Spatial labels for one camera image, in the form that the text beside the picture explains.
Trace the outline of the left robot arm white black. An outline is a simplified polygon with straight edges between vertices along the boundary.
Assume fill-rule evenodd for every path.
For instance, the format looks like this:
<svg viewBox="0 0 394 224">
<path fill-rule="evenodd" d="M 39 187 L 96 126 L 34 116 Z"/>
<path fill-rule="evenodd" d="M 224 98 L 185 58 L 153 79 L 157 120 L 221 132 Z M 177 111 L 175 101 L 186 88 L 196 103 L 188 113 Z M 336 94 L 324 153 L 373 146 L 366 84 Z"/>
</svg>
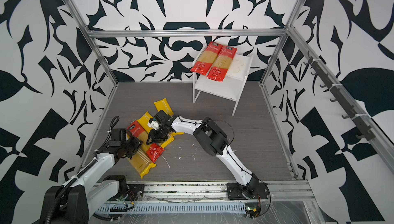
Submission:
<svg viewBox="0 0 394 224">
<path fill-rule="evenodd" d="M 125 196 L 129 187 L 124 175 L 106 177 L 96 183 L 120 159 L 131 159 L 142 141 L 127 135 L 126 129 L 112 129 L 93 160 L 61 186 L 51 187 L 44 196 L 41 224 L 86 224 L 111 198 Z"/>
</svg>

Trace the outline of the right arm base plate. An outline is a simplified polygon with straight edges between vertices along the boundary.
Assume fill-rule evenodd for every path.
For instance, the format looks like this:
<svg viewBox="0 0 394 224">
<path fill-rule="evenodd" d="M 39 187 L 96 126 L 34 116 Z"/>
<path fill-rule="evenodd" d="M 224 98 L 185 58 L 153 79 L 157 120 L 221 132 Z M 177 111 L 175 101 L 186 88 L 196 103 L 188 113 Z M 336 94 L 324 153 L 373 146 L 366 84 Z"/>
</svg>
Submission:
<svg viewBox="0 0 394 224">
<path fill-rule="evenodd" d="M 264 183 L 258 183 L 253 189 L 238 183 L 227 183 L 227 197 L 230 200 L 268 199 L 269 189 Z"/>
</svg>

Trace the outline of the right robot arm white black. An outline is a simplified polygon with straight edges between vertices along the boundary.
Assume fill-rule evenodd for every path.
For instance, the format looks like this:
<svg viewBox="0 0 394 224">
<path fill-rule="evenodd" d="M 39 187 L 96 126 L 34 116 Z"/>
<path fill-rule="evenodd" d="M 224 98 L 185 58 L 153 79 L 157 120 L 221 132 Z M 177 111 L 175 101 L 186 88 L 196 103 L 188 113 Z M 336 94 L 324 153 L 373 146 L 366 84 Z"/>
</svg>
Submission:
<svg viewBox="0 0 394 224">
<path fill-rule="evenodd" d="M 266 185 L 238 159 L 226 133 L 211 118 L 192 120 L 181 116 L 170 116 L 161 110 L 149 119 L 148 127 L 151 128 L 148 134 L 148 144 L 158 144 L 172 132 L 194 136 L 200 147 L 207 154 L 218 158 L 234 176 L 236 182 L 227 184 L 229 199 L 268 198 L 269 192 Z"/>
</svg>

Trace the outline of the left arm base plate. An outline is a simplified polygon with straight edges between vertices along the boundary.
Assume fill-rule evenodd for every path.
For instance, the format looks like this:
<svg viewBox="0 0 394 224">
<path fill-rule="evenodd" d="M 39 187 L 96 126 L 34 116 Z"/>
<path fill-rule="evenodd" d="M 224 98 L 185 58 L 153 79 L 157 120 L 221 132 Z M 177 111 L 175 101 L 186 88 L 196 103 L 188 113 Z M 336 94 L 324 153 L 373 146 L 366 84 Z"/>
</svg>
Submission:
<svg viewBox="0 0 394 224">
<path fill-rule="evenodd" d="M 136 201 L 144 196 L 144 184 L 128 184 L 127 191 L 116 197 L 117 200 Z"/>
</svg>

